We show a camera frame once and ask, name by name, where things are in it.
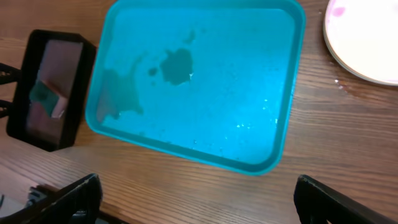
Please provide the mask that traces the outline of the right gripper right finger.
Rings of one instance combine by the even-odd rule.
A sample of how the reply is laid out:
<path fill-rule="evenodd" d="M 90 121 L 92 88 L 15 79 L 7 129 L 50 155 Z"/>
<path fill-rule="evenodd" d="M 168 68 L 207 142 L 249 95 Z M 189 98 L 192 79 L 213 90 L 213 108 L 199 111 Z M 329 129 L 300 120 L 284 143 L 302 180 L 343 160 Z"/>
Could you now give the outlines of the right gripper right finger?
<path fill-rule="evenodd" d="M 301 224 L 397 224 L 308 175 L 297 179 L 294 204 Z"/>

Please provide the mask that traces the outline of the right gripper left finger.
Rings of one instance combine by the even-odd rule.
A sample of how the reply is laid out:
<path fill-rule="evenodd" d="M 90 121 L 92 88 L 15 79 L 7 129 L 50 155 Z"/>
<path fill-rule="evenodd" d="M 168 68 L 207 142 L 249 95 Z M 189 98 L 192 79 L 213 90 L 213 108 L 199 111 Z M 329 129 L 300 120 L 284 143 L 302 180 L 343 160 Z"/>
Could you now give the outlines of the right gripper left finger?
<path fill-rule="evenodd" d="M 38 185 L 29 189 L 24 208 L 2 217 L 1 224 L 95 223 L 102 196 L 97 174 L 89 174 L 58 191 Z"/>

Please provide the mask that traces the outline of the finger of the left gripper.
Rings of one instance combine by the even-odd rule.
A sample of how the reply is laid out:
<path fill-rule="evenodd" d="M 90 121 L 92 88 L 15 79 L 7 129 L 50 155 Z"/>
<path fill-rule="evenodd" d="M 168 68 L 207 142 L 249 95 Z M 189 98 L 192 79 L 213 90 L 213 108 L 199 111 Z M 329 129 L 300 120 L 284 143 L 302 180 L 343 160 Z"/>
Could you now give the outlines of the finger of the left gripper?
<path fill-rule="evenodd" d="M 0 118 L 9 116 L 12 109 L 12 103 L 10 101 L 0 100 Z"/>
<path fill-rule="evenodd" d="M 8 84 L 12 82 L 18 82 L 21 77 L 21 71 L 12 66 L 0 63 L 0 84 Z"/>

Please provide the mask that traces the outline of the green sponge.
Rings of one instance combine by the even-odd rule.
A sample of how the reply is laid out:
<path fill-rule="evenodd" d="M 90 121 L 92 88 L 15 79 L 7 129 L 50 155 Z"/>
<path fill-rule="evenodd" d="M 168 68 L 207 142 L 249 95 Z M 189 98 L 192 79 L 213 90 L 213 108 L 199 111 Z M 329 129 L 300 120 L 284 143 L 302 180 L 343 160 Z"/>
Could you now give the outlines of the green sponge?
<path fill-rule="evenodd" d="M 36 81 L 32 87 L 29 98 L 31 101 L 42 105 L 47 115 L 51 118 L 60 119 L 64 114 L 68 98 L 51 83 Z"/>

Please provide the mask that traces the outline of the white plate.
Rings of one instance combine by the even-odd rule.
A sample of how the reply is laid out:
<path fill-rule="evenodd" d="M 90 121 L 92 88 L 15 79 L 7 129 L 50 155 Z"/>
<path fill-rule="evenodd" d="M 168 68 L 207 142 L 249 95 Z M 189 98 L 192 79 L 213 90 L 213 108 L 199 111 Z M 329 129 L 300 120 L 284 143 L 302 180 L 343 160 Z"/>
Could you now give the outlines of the white plate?
<path fill-rule="evenodd" d="M 397 86 L 397 0 L 329 0 L 323 36 L 345 70 Z"/>

